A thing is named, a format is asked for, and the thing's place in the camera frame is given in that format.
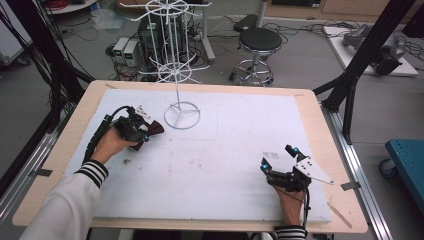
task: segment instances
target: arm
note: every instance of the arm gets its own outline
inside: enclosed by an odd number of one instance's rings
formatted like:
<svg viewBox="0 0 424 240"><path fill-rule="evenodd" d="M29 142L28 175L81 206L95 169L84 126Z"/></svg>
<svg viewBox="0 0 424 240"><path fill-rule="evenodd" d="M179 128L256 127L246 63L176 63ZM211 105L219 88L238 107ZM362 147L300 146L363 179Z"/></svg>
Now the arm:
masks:
<svg viewBox="0 0 424 240"><path fill-rule="evenodd" d="M275 227L278 239L306 239L307 231L300 225L300 209L304 192L286 192L283 188L274 186L280 199L283 214L283 226Z"/></svg>
<svg viewBox="0 0 424 240"><path fill-rule="evenodd" d="M100 199L100 186L108 176L103 164L136 144L122 140L115 128L109 129L91 160L49 192L20 239L85 239Z"/></svg>

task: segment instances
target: round stool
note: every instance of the round stool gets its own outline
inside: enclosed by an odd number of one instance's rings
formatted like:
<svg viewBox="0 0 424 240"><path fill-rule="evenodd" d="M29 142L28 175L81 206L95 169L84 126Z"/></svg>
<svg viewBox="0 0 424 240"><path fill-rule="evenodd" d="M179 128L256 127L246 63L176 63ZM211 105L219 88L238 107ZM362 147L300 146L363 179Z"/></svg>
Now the round stool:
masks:
<svg viewBox="0 0 424 240"><path fill-rule="evenodd" d="M280 35L266 28L249 28L240 33L240 48L253 54L253 59L240 62L230 75L230 80L240 79L243 82L253 84L265 84L274 81L271 68L260 57L268 57L281 49L282 39Z"/></svg>

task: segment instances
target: floor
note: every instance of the floor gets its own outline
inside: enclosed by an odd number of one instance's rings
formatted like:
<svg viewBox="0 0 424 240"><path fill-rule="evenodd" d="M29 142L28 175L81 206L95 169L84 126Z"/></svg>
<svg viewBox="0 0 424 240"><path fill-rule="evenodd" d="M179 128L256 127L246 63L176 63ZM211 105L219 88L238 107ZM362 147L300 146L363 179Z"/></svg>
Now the floor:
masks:
<svg viewBox="0 0 424 240"><path fill-rule="evenodd" d="M132 15L120 14L124 20L122 29L94 30L89 11L79 11L57 17L61 29L73 31L65 39L66 46L76 59L96 79L113 78L113 64L105 54L106 48L120 36L132 36L138 22L128 20ZM231 16L234 21L239 16ZM300 28L319 21L266 19L279 25ZM236 36L228 18L214 17L209 21L209 35ZM343 68L329 41L308 32L286 35L288 42L281 51L267 62L275 74L269 87L314 89L338 77ZM413 40L424 45L424 41ZM216 61L207 69L197 71L193 77L204 84L235 85L228 80L232 68L241 60L249 58L237 50L237 38L211 37L210 42ZM424 69L424 62L406 54L412 66ZM378 77L363 75L357 86L352 122L352 141L364 172L372 187L379 207L385 217L393 239L424 239L424 219L400 177L385 179L379 173L379 163L389 157L384 143L392 138L422 139L424 128L424 73L416 77ZM49 112L49 88L39 76L34 65L27 67L13 64L0 71L0 176L31 137L32 133ZM318 96L324 100L328 93ZM340 106L343 116L344 104ZM24 228L11 223L12 210L0 226L1 239L17 239ZM119 231L95 229L91 239L118 239ZM199 239L198 232L184 233L184 239ZM337 234L336 239L374 239L372 230L364 234Z"/></svg>

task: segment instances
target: wooden table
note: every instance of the wooden table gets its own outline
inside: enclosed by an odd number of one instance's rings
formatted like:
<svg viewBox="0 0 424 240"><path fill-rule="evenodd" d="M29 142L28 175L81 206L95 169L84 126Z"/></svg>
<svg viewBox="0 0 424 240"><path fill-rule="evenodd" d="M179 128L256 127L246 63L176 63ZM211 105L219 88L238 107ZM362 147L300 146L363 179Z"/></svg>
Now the wooden table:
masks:
<svg viewBox="0 0 424 240"><path fill-rule="evenodd" d="M88 122L92 118L103 93L107 89L140 89L152 91L175 91L174 84L148 84L139 82L95 81L90 84L74 114L70 118L43 168L53 170L50 177L38 176L29 189L22 204L13 217L15 225L28 225L55 184L61 179ZM324 184L327 204L333 221L323 224L309 224L307 230L313 233L363 233L368 227L361 207L353 190L344 191L341 184L349 178L326 124L314 93L304 89L256 88L202 84L180 84L181 92L217 92L261 95L282 95L295 98L298 111L308 138L308 144L315 161L334 180L333 185ZM92 227L133 228L133 229L181 229L181 230L222 230L269 232L278 222L263 221L217 221L217 220L157 220L157 219L116 219L95 218Z"/></svg>

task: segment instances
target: human hand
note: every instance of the human hand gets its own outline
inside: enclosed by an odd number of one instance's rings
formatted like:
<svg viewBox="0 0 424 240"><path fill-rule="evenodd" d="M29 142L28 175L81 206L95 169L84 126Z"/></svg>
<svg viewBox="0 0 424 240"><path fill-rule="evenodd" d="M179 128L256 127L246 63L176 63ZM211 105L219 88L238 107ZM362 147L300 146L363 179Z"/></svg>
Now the human hand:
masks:
<svg viewBox="0 0 424 240"><path fill-rule="evenodd" d="M124 148L137 144L137 142L129 142L122 139L121 136L119 136L118 130L111 127L100 139L91 159L105 164L113 155L119 153Z"/></svg>
<svg viewBox="0 0 424 240"><path fill-rule="evenodd" d="M304 192L286 192L284 188L273 186L280 199L284 225L300 225L300 209L305 197Z"/></svg>

